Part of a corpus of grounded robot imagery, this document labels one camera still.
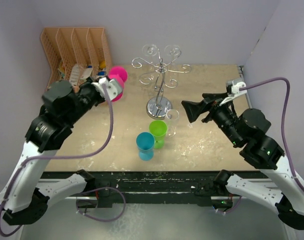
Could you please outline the pink plastic goblet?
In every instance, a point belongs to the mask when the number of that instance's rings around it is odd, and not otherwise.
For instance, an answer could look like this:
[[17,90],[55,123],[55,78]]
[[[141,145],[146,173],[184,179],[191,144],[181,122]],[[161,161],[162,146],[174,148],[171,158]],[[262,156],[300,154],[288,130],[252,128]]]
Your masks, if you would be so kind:
[[115,80],[115,82],[117,82],[118,85],[122,89],[121,92],[117,93],[117,96],[112,100],[113,102],[116,102],[119,99],[121,99],[121,97],[124,93],[124,87],[125,87],[125,83],[128,79],[128,73],[124,67],[114,66],[110,69],[108,77],[112,80]]

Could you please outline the clear wine glass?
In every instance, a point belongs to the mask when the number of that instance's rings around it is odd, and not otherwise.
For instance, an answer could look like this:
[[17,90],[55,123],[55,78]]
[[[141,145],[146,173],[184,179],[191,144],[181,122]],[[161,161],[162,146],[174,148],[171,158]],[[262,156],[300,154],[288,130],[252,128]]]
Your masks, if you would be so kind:
[[142,48],[144,59],[148,62],[147,69],[148,71],[154,71],[155,65],[155,56],[158,54],[158,47],[155,44],[146,44]]
[[178,66],[176,60],[182,53],[180,47],[176,44],[170,44],[164,48],[164,52],[169,57],[169,63],[167,64],[168,70],[177,72]]

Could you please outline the blue plastic goblet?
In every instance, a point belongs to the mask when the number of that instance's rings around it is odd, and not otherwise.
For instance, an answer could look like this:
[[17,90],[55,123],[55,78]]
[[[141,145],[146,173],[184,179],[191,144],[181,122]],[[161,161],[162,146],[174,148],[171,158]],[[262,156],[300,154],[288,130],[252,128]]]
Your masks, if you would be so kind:
[[136,145],[139,150],[138,155],[143,161],[149,161],[153,158],[154,144],[154,137],[149,132],[142,132],[137,136]]

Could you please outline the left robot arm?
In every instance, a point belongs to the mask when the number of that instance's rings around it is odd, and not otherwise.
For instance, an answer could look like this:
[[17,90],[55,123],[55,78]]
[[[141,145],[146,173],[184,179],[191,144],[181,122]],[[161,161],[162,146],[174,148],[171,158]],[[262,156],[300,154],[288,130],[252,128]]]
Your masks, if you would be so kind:
[[111,102],[121,92],[122,88],[110,86],[109,79],[103,78],[83,83],[78,92],[68,81],[58,81],[42,95],[39,115],[31,122],[19,161],[0,192],[0,221],[10,226],[30,225],[68,196],[93,194],[95,179],[84,170],[44,187],[37,184],[75,123],[92,107]]

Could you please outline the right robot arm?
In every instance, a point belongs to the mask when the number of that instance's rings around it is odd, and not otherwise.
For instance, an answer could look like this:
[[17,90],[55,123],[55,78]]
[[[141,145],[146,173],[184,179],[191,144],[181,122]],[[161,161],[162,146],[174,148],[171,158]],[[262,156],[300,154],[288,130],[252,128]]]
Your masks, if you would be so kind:
[[204,113],[203,123],[213,121],[233,144],[240,148],[240,156],[266,175],[277,190],[249,182],[228,170],[221,170],[214,178],[214,190],[220,196],[227,193],[246,197],[275,212],[286,225],[304,230],[304,192],[290,173],[284,150],[267,131],[271,123],[258,109],[248,108],[237,115],[233,101],[225,93],[204,93],[203,100],[181,102],[188,121],[193,123]]

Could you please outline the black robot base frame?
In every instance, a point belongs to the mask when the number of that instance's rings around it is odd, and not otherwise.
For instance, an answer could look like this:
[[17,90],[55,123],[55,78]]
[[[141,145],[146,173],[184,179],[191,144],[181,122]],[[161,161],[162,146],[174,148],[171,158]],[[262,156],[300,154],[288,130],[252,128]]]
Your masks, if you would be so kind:
[[213,200],[228,200],[230,193],[214,184],[218,171],[96,171],[97,193],[77,194],[98,197],[99,207],[112,204],[192,204],[209,207]]

